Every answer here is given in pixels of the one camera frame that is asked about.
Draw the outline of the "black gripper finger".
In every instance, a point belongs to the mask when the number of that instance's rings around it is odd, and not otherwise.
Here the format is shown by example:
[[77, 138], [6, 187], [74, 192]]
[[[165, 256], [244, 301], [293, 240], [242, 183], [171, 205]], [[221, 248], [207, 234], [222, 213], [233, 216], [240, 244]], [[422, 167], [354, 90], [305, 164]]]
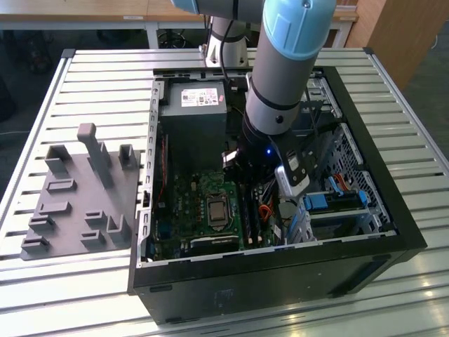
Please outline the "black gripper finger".
[[240, 173], [239, 151], [224, 151], [222, 153], [222, 170], [225, 173]]

